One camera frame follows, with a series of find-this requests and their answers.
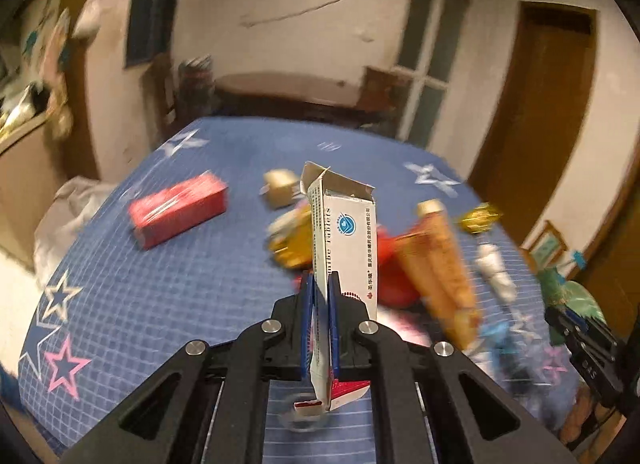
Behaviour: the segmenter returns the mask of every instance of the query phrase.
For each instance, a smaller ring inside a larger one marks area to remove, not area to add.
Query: framed picture
[[[551,222],[545,221],[545,227],[528,251],[541,270],[559,261],[567,251],[567,244],[564,243],[560,231],[553,227]]]

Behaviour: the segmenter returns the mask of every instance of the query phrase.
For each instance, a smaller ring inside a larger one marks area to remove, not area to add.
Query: window pane
[[[444,0],[440,28],[433,48],[429,75],[441,81],[449,81],[453,58],[456,55],[460,28],[469,0]]]
[[[411,0],[409,17],[404,28],[402,48],[398,56],[398,65],[415,70],[422,49],[424,28],[427,25],[431,0]]]
[[[425,86],[420,94],[418,108],[415,110],[414,124],[409,132],[409,142],[420,148],[426,148],[431,136],[431,128],[438,116],[443,90]]]

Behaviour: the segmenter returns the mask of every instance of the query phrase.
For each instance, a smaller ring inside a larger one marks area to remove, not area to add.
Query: red box
[[[208,171],[129,206],[134,235],[143,249],[225,211],[226,184]]]

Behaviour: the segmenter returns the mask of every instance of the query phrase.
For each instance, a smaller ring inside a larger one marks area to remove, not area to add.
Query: metal screw
[[[194,339],[193,341],[189,341],[187,343],[185,350],[187,351],[187,354],[189,354],[190,356],[199,356],[204,352],[205,348],[207,348],[207,346],[204,344],[204,341],[200,341],[199,339]]]
[[[453,354],[453,345],[451,343],[447,343],[446,341],[438,341],[434,346],[433,350],[436,351],[436,354],[447,358],[451,354]]]
[[[262,322],[262,332],[266,334],[275,334],[282,328],[282,323],[276,319],[268,319]]]
[[[363,334],[375,334],[378,332],[378,324],[375,321],[363,321],[358,325],[358,329]]]

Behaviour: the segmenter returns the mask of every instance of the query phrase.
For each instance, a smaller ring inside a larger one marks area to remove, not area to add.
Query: floor
[[[18,358],[42,291],[35,275],[0,250],[0,364],[18,373]]]

